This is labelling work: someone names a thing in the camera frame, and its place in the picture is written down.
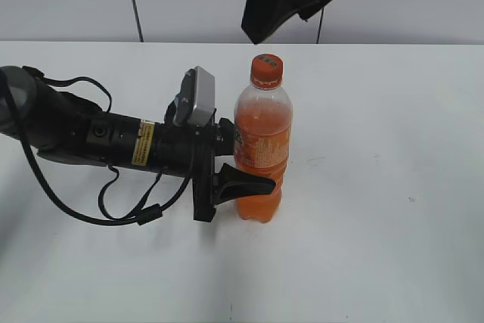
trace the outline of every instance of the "white table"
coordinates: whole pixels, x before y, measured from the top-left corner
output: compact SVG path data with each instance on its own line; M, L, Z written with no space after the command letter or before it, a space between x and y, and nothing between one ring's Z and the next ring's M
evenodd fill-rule
M263 52L285 60L294 105L267 225L233 203L194 222L190 191L144 227L78 222L0 135L1 322L484 321L484 47L0 42L0 64L91 76L113 112L149 120L199 64L231 117ZM106 105L90 85L72 91ZM99 216L107 169L39 163L65 202ZM127 211L153 178L123 171L109 208ZM150 200L181 179L162 182Z

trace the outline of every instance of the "plastic bottle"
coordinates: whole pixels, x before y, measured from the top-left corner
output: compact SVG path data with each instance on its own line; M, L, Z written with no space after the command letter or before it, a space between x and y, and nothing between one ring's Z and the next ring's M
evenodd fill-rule
M269 196L237 199L242 219L269 222L281 202L281 186L289 157L293 106L282 89L283 62L273 54L253 59L250 85L235 106L234 158L238 169L273 179Z

